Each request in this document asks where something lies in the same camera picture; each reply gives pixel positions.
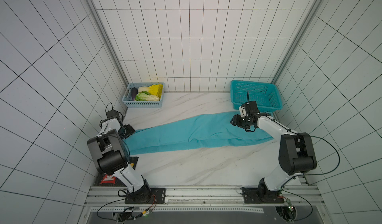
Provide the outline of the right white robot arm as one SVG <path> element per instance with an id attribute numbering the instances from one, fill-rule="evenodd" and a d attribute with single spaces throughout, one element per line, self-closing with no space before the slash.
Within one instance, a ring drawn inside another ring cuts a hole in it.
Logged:
<path id="1" fill-rule="evenodd" d="M 279 142 L 279 164 L 270 175 L 260 180 L 254 195 L 255 200 L 263 203 L 278 203 L 277 195 L 287 182 L 317 167 L 309 134 L 293 131 L 265 113 L 253 116 L 236 114 L 230 123 L 245 131 L 249 131 L 251 126 L 259 128 Z"/>

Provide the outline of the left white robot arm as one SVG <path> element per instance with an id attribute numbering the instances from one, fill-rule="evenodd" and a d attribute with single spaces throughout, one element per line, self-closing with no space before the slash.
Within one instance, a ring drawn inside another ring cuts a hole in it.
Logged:
<path id="1" fill-rule="evenodd" d="M 126 186 L 126 196 L 136 203 L 146 203 L 152 191 L 143 178 L 130 164 L 131 155 L 124 140 L 135 133 L 131 125 L 123 124 L 119 118 L 102 120 L 100 132 L 87 141 L 87 146 L 100 174 L 117 178 Z"/>

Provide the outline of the teal long pants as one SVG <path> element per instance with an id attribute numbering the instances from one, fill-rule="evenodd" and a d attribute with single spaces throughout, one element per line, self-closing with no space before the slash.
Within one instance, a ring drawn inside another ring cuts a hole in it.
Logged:
<path id="1" fill-rule="evenodd" d="M 123 140 L 130 154 L 146 154 L 223 146 L 251 146 L 273 140 L 261 129 L 246 132 L 230 121 L 237 112 L 203 114 L 137 130 Z"/>

